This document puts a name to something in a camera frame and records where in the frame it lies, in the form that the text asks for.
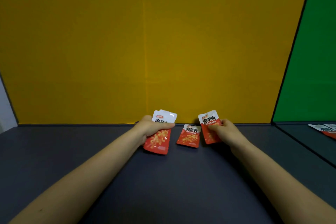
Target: red and white snack packet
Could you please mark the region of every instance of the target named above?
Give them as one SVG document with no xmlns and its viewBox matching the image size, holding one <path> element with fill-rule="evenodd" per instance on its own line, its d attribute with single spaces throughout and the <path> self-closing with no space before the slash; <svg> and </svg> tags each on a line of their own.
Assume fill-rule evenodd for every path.
<svg viewBox="0 0 336 224">
<path fill-rule="evenodd" d="M 220 138 L 217 136 L 216 132 L 208 129 L 209 125 L 221 125 L 221 120 L 218 117 L 216 110 L 212 110 L 207 113 L 202 113 L 198 116 L 199 122 L 201 124 L 203 135 L 206 144 L 221 142 Z"/>
<path fill-rule="evenodd" d="M 315 128 L 318 131 L 321 131 L 323 134 L 325 134 L 326 136 L 329 136 L 333 139 L 336 139 L 336 130 L 333 129 L 331 126 L 333 126 L 333 124 L 324 124 L 324 125 L 312 125 L 312 124 L 308 124 L 308 126 Z"/>
<path fill-rule="evenodd" d="M 176 143 L 198 148 L 200 144 L 201 129 L 200 126 L 185 124 Z"/>
<path fill-rule="evenodd" d="M 154 111 L 152 121 L 155 122 L 168 122 L 174 123 L 176 120 L 177 114 L 167 112 L 167 111 Z M 159 130 L 154 135 L 147 137 L 143 148 L 145 150 L 155 152 L 157 154 L 166 155 L 169 148 L 169 139 L 170 139 L 171 129 L 162 129 Z"/>
</svg>

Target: person's right arm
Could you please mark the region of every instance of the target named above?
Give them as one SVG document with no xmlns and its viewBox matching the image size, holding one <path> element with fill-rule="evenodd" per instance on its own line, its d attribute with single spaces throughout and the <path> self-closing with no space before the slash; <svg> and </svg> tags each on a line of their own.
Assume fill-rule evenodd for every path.
<svg viewBox="0 0 336 224">
<path fill-rule="evenodd" d="M 336 210 L 302 185 L 267 154 L 250 143 L 229 120 L 209 129 L 228 144 L 249 171 L 284 223 L 336 223 Z"/>
</svg>

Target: vertical seam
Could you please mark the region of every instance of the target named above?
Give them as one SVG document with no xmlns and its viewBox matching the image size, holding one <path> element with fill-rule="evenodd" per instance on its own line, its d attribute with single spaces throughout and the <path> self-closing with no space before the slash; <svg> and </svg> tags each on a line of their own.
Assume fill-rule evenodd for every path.
<svg viewBox="0 0 336 224">
<path fill-rule="evenodd" d="M 147 35 L 146 35 L 146 13 L 145 13 L 145 0 L 142 1 L 142 27 L 143 27 L 143 52 L 145 55 L 145 94 L 146 94 L 146 114 L 149 114 L 148 110 L 148 64 L 147 64 Z"/>
</svg>

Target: forearm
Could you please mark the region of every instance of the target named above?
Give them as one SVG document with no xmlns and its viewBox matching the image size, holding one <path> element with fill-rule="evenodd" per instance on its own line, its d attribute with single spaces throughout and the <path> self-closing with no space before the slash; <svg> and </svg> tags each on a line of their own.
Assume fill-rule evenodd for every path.
<svg viewBox="0 0 336 224">
<path fill-rule="evenodd" d="M 67 174 L 11 223 L 77 223 L 139 146 L 131 129 Z"/>
<path fill-rule="evenodd" d="M 285 223 L 332 223 L 336 219 L 335 209 L 251 143 L 232 152 Z"/>
</svg>

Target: yellow wall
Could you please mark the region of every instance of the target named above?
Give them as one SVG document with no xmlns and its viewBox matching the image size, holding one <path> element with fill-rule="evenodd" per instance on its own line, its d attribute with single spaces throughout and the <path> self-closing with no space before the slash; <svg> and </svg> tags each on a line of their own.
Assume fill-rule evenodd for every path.
<svg viewBox="0 0 336 224">
<path fill-rule="evenodd" d="M 19 123 L 268 123 L 304 0 L 1 0 Z"/>
</svg>

